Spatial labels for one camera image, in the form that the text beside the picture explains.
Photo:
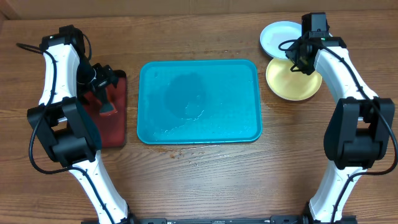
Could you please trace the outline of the yellow plate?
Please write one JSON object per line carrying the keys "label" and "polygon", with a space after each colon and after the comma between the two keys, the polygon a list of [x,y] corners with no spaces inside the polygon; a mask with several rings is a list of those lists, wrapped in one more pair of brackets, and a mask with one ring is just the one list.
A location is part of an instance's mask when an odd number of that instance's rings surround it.
{"label": "yellow plate", "polygon": [[291,72],[289,60],[272,59],[266,69],[269,88],[279,97],[290,101],[302,101],[312,97],[321,87],[322,76],[318,72],[306,75]]}

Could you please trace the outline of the red green sponge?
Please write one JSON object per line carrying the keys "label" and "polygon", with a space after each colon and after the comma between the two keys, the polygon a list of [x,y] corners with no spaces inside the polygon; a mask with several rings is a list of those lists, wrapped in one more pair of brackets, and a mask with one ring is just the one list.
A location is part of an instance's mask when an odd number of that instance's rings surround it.
{"label": "red green sponge", "polygon": [[112,102],[107,102],[105,104],[102,104],[100,110],[99,110],[99,115],[100,116],[111,116],[112,114],[117,113],[117,109],[115,105]]}

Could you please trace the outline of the light blue plate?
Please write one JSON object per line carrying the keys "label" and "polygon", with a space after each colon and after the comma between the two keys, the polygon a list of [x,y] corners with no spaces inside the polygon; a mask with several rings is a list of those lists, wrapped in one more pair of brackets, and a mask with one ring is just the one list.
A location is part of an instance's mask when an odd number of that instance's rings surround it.
{"label": "light blue plate", "polygon": [[260,34],[260,44],[267,55],[272,58],[287,60],[285,52],[279,50],[279,45],[302,35],[302,26],[296,22],[279,21],[269,24]]}

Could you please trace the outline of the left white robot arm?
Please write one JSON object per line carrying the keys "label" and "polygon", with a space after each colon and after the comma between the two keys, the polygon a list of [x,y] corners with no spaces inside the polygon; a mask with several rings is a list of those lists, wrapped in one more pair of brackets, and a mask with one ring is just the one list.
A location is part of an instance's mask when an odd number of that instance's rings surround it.
{"label": "left white robot arm", "polygon": [[127,76],[92,65],[91,44],[74,26],[22,49],[42,54],[45,84],[39,104],[27,111],[33,132],[61,172],[70,172],[92,202],[99,223],[132,223],[129,205],[104,166],[101,151],[126,143]]}

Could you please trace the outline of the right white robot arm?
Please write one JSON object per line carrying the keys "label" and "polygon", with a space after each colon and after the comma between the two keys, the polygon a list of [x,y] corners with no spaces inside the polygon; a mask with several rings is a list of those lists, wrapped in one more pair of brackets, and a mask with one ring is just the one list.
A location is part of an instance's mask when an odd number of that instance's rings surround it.
{"label": "right white robot arm", "polygon": [[323,147],[329,160],[316,194],[305,208],[304,223],[356,223],[344,217],[343,207],[357,181],[372,175],[389,141],[397,147],[392,130],[395,104],[367,86],[352,64],[341,37],[329,33],[326,14],[302,16],[302,35],[289,40],[286,57],[292,72],[318,72],[333,95],[336,108],[326,129]]}

